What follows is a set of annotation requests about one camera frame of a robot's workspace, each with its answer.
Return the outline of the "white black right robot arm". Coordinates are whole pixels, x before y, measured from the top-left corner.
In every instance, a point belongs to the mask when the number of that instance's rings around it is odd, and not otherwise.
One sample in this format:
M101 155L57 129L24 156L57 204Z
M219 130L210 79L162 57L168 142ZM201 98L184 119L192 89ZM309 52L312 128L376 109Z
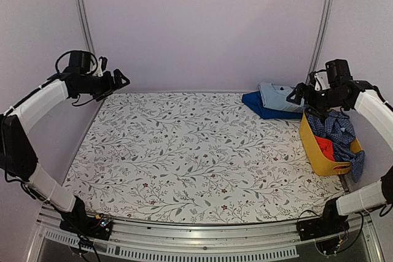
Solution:
M392 147L392 106L383 99L378 87L365 80L354 80L346 60L326 62L324 72L329 83L327 89L318 90L317 79L311 77L309 85L298 83L286 101L297 105L303 101L320 116L325 116L333 107L345 111L353 109L367 119ZM392 204L392 169L378 181L328 201L317 229L323 235L330 235L348 215L388 204Z

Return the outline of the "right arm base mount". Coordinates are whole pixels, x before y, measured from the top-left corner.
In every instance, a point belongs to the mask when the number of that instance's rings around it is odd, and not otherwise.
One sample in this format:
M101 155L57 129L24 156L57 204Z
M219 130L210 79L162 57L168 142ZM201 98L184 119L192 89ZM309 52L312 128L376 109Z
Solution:
M335 255L348 238L347 217L331 221L315 214L315 218L301 220L298 217L296 230L301 241L316 241L317 250L326 256Z

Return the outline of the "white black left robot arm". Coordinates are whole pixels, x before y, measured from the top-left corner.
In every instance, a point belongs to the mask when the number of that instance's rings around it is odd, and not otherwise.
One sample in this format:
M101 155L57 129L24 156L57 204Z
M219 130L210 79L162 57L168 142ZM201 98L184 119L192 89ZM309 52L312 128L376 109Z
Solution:
M115 91L125 88L130 80L115 69L106 69L107 58L97 58L85 50L70 50L68 65L61 70L55 63L55 73L14 106L1 114L1 169L7 183L17 182L35 198L42 197L60 212L70 213L67 223L77 233L91 229L91 220L74 210L77 200L39 164L28 134L54 107L67 99L78 100L88 94L92 101L102 101Z

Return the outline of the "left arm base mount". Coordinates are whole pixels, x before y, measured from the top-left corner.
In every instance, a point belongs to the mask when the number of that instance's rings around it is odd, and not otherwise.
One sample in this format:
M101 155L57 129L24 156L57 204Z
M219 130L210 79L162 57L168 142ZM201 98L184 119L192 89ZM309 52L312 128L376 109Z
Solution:
M91 237L108 241L112 233L112 218L108 215L98 214L93 216L71 212L60 212L60 229L82 237Z

